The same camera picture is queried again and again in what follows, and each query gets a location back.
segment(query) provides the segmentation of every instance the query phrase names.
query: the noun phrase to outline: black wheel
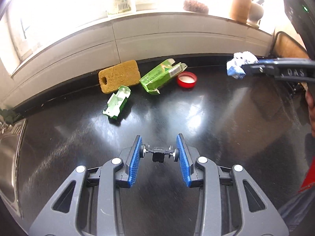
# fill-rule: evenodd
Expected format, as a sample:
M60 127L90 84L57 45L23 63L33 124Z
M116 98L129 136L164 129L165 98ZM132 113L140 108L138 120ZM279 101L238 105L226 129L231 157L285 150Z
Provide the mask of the black wheel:
M145 145L142 144L142 145L140 146L140 151L139 151L140 158L143 158L143 157L144 157L144 149L145 149Z
M179 158L179 149L178 149L178 148L175 148L174 152L175 152L174 161L177 162L177 161L178 161L178 158Z

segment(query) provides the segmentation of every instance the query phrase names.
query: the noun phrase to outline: yellow sponge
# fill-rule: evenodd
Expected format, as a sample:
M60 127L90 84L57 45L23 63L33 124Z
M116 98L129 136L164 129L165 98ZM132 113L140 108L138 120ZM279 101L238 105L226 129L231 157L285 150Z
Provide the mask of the yellow sponge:
M121 85L136 85L140 82L140 78L135 60L126 61L99 72L100 87L106 94L118 90Z

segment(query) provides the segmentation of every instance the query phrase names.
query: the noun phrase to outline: red bottle cap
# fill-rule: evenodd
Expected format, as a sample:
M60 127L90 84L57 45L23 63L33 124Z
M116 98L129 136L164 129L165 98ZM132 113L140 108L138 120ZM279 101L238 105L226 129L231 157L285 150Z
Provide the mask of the red bottle cap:
M183 88L192 88L197 82L197 76L191 72L182 72L177 76L177 84Z

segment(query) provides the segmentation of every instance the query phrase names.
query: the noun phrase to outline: sink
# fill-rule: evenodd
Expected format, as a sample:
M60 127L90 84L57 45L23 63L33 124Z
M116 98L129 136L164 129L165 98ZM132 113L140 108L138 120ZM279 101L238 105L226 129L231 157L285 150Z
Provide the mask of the sink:
M19 151L26 126L23 119L0 132L0 196L21 217L17 191Z

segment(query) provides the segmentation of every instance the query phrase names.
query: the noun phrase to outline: green box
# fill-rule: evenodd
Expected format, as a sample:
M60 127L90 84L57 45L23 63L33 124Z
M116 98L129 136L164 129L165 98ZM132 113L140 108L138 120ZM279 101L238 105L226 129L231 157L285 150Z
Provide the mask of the green box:
M160 94L158 90L159 87L187 68L185 63L179 62L178 64L172 66L174 63L175 60L169 58L157 65L140 79L140 83L146 92L150 94Z

